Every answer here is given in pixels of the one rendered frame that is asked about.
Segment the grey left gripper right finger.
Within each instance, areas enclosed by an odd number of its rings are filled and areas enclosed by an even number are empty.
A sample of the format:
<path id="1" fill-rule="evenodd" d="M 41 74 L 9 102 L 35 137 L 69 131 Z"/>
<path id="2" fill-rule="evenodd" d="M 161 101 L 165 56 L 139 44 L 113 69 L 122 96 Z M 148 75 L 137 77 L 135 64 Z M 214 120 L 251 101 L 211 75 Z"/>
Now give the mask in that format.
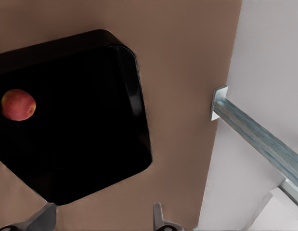
<path id="1" fill-rule="evenodd" d="M 185 231 L 182 225 L 164 218 L 162 205 L 159 202 L 153 203 L 153 228 L 154 231 Z"/>

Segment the red apple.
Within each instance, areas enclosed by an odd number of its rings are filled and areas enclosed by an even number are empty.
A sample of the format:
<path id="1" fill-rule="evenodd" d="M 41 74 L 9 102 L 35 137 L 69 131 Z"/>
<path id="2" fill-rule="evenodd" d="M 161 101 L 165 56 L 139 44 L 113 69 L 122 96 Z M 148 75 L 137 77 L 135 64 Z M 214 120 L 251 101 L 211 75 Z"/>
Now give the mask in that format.
<path id="1" fill-rule="evenodd" d="M 27 120 L 36 109 L 35 99 L 21 89 L 11 89 L 5 92 L 0 104 L 2 114 L 13 121 Z"/>

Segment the silver frame post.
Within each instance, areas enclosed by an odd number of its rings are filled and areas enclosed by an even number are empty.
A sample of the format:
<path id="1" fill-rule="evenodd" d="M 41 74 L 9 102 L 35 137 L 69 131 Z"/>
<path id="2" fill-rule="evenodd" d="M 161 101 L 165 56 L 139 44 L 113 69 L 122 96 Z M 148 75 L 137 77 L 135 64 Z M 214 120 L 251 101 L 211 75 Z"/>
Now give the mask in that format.
<path id="1" fill-rule="evenodd" d="M 278 187 L 298 206 L 298 154 L 227 98 L 228 86 L 214 89 L 210 120 L 223 120 L 284 177 Z"/>

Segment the black storage box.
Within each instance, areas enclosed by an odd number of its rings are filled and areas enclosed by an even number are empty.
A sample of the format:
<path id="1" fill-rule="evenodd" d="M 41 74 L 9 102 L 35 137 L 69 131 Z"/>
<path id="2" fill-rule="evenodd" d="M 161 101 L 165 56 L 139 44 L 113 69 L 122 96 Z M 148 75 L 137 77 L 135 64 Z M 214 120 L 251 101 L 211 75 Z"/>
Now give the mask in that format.
<path id="1" fill-rule="evenodd" d="M 36 101 L 23 121 L 0 104 L 0 161 L 48 202 L 66 205 L 146 170 L 150 138 L 134 53 L 94 30 L 0 54 L 0 102 Z"/>

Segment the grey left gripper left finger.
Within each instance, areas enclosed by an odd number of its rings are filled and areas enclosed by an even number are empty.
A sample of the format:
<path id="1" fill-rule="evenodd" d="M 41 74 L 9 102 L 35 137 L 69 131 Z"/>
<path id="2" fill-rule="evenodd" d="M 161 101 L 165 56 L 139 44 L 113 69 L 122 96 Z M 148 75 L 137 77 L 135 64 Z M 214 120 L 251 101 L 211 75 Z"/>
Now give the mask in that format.
<path id="1" fill-rule="evenodd" d="M 27 220 L 6 225 L 0 231 L 54 231 L 56 204 L 47 203 Z"/>

